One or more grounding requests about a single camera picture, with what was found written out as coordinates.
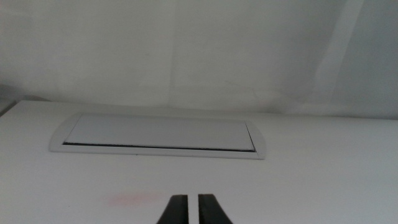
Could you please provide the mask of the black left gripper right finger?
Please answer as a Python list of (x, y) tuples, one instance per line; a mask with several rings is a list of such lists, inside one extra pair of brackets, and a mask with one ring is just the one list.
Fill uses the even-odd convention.
[(233, 224), (213, 194), (198, 195), (199, 224)]

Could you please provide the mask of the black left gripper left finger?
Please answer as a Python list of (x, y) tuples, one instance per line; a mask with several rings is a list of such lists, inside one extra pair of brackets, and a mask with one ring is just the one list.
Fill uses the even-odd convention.
[(188, 224), (188, 195), (173, 195), (157, 224)]

